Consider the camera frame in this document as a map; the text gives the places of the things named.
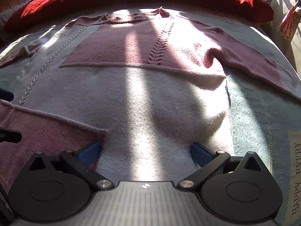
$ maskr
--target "wall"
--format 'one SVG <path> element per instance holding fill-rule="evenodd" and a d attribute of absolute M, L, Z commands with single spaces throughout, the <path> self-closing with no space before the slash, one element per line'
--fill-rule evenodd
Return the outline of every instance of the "wall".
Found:
<path fill-rule="evenodd" d="M 287 57 L 291 65 L 301 75 L 301 41 L 300 25 L 292 43 L 285 40 L 282 34 L 277 30 L 286 13 L 295 5 L 295 0 L 272 0 L 271 7 L 274 10 L 274 20 L 271 22 L 270 37 L 279 47 L 282 53 Z"/>

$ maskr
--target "metal screw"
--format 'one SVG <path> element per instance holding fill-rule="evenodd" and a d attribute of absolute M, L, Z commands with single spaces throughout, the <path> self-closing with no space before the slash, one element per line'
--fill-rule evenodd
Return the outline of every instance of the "metal screw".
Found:
<path fill-rule="evenodd" d="M 103 179 L 103 180 L 99 180 L 96 184 L 100 188 L 107 188 L 107 187 L 110 187 L 112 185 L 112 182 L 109 181 L 109 180 Z"/>
<path fill-rule="evenodd" d="M 182 180 L 180 182 L 180 186 L 183 188 L 191 188 L 195 185 L 194 182 L 190 181 L 190 180 Z"/>

